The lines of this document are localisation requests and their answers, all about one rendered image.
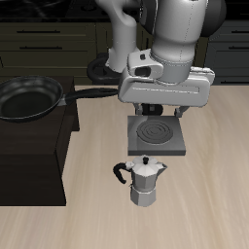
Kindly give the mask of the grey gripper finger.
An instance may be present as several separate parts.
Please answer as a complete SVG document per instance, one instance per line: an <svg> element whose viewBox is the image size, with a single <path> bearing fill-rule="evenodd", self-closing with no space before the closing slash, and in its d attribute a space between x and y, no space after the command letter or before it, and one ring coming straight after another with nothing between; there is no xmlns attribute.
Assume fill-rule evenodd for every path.
<svg viewBox="0 0 249 249"><path fill-rule="evenodd" d="M189 106L180 106L179 108L176 108L174 111L174 116L176 118L181 118L183 116L183 113L186 112L189 109Z"/></svg>
<svg viewBox="0 0 249 249"><path fill-rule="evenodd" d="M135 108L135 115L142 116L143 115L143 106L142 104L133 103Z"/></svg>

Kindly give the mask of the black kitchen countertop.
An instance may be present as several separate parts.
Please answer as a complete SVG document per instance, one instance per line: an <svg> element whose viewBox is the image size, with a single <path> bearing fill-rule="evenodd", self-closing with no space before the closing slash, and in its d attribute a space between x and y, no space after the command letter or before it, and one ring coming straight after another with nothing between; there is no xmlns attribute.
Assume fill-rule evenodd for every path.
<svg viewBox="0 0 249 249"><path fill-rule="evenodd" d="M249 0L225 0L226 20L249 20ZM124 7L139 22L139 4ZM111 22L94 0L0 0L0 22Z"/></svg>

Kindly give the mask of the dark wooden cabinet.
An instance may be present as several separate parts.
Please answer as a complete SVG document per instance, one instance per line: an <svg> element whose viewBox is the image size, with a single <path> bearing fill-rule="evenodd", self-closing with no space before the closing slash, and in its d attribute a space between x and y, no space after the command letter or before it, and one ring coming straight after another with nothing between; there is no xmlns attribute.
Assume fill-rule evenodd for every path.
<svg viewBox="0 0 249 249"><path fill-rule="evenodd" d="M62 173L77 104L27 123L0 120L0 206L64 206Z"/></svg>

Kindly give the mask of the round black stove knob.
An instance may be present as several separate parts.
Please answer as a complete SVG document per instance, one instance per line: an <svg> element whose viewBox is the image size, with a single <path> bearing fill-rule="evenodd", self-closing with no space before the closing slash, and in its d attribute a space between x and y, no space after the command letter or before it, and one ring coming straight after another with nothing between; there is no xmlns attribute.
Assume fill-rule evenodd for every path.
<svg viewBox="0 0 249 249"><path fill-rule="evenodd" d="M163 112L163 107L160 104L142 104L143 116L160 116Z"/></svg>

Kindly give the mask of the silver moka pot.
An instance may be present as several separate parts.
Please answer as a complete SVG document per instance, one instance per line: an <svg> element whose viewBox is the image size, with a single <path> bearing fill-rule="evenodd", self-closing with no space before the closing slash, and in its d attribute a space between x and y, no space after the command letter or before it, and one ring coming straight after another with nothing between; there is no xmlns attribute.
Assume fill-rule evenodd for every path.
<svg viewBox="0 0 249 249"><path fill-rule="evenodd" d="M113 172L122 184L126 183L121 173L131 173L130 200L137 206L148 207L156 201L156 182L167 166L155 158L143 155L133 161L120 162Z"/></svg>

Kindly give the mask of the dark grey stove plate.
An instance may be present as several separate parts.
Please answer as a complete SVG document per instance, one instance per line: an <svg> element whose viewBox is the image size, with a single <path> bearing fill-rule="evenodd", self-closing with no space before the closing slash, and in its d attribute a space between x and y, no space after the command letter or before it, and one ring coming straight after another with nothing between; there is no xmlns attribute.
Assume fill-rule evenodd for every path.
<svg viewBox="0 0 249 249"><path fill-rule="evenodd" d="M185 156L179 119L174 116L128 116L127 153L130 156Z"/></svg>

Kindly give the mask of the dark grey kitchen cupboard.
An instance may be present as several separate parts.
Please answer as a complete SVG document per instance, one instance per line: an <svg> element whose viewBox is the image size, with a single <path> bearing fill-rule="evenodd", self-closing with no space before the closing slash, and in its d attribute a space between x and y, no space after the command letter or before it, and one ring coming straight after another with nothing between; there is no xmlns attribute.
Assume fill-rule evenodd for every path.
<svg viewBox="0 0 249 249"><path fill-rule="evenodd" d="M204 66L215 72L215 86L249 86L249 20L226 20L209 37Z"/></svg>

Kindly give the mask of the dark olive kitchen cupboard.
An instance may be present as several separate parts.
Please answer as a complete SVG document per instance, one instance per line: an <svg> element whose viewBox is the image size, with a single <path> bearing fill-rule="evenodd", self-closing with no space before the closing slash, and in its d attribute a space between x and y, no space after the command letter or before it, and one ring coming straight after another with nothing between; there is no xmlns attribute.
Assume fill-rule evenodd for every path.
<svg viewBox="0 0 249 249"><path fill-rule="evenodd" d="M89 63L114 47L109 22L0 22L0 82L44 75L89 85Z"/></svg>

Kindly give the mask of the black frying pan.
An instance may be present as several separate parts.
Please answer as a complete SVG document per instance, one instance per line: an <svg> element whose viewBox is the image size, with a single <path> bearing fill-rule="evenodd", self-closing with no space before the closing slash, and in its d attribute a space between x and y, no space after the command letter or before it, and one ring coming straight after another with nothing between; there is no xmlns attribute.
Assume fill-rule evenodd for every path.
<svg viewBox="0 0 249 249"><path fill-rule="evenodd" d="M47 116L55 107L69 106L82 98L103 98L118 94L117 89L82 89L65 93L50 77L21 76L0 84L0 120L27 123Z"/></svg>

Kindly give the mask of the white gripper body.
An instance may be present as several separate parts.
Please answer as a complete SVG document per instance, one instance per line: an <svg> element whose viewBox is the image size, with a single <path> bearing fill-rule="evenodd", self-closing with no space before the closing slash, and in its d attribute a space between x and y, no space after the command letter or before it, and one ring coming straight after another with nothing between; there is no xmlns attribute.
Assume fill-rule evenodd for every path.
<svg viewBox="0 0 249 249"><path fill-rule="evenodd" d="M214 79L215 73L210 68L192 67L188 79L179 84L131 76L125 69L119 83L118 98L127 103L202 107L208 101Z"/></svg>

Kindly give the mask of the flat black base plate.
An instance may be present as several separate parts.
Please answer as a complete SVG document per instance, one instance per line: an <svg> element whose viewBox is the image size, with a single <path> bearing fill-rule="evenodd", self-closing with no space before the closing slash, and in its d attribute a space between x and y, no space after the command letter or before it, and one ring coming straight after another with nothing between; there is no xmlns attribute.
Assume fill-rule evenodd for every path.
<svg viewBox="0 0 249 249"><path fill-rule="evenodd" d="M108 58L108 53L99 53L97 58L88 65L87 74L94 85L117 86L119 84L122 74L106 66Z"/></svg>

